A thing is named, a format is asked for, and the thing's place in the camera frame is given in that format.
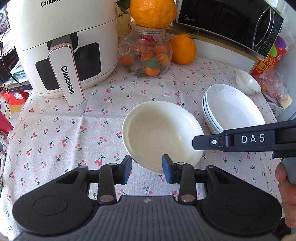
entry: midea logo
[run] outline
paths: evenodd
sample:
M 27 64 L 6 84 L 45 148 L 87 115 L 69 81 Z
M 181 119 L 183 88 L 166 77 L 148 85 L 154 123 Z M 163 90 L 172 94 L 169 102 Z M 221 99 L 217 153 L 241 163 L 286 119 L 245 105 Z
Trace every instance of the midea logo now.
M 190 18 L 188 15 L 184 16 L 184 20 L 189 20 L 189 21 L 195 22 L 195 19 Z

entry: microwave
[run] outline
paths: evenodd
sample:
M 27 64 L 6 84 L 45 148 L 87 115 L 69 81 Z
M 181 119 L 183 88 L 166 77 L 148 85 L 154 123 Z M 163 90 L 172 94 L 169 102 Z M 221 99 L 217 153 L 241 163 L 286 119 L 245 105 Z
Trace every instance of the microwave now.
M 177 0 L 176 4 L 177 23 L 218 34 L 263 57 L 284 21 L 265 0 Z

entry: purple object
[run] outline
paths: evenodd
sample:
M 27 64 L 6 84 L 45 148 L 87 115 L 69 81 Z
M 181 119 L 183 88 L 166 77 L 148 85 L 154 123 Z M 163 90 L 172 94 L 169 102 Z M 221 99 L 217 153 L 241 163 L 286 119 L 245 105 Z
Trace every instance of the purple object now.
M 276 38 L 276 41 L 274 42 L 274 44 L 281 49 L 285 49 L 287 47 L 285 40 L 283 40 L 283 38 L 280 36 Z

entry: small white bowl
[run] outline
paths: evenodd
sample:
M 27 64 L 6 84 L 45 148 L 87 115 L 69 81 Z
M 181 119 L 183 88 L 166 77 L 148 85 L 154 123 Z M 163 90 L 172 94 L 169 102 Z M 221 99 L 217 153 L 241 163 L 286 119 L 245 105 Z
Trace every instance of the small white bowl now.
M 122 140 L 128 154 L 144 169 L 163 174 L 162 155 L 174 163 L 195 166 L 203 151 L 192 139 L 203 135 L 198 121 L 187 110 L 166 101 L 149 101 L 133 108 L 124 119 Z
M 261 92 L 258 82 L 247 72 L 237 70 L 236 83 L 238 89 L 246 95 L 255 95 Z

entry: white cloth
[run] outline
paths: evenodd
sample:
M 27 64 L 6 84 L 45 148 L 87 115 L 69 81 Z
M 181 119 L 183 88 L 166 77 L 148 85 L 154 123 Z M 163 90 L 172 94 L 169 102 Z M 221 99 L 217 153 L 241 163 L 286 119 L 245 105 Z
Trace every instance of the white cloth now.
M 101 84 L 84 90 L 85 101 L 69 107 L 64 98 L 46 99 L 34 91 L 22 110 L 9 143 L 0 198 L 0 231 L 14 239 L 18 234 L 12 217 L 14 202 L 24 193 L 77 167 L 121 162 L 127 154 L 121 138 L 126 114 L 140 103 L 164 100 L 187 109 L 210 131 L 202 114 L 202 97 L 210 85 L 224 83 L 236 87 L 235 69 L 215 61 L 197 58 L 186 66 L 172 64 L 162 77 L 140 79 L 117 67 Z M 276 119 L 262 94 L 250 96 L 266 123 Z M 275 167 L 279 159 L 271 153 L 223 153 L 205 151 L 197 168 L 216 165 L 231 174 L 279 197 Z M 178 185 L 169 185 L 164 176 L 148 172 L 133 162 L 119 195 L 178 195 Z M 205 194 L 197 184 L 198 198 Z M 96 198 L 97 185 L 89 196 Z

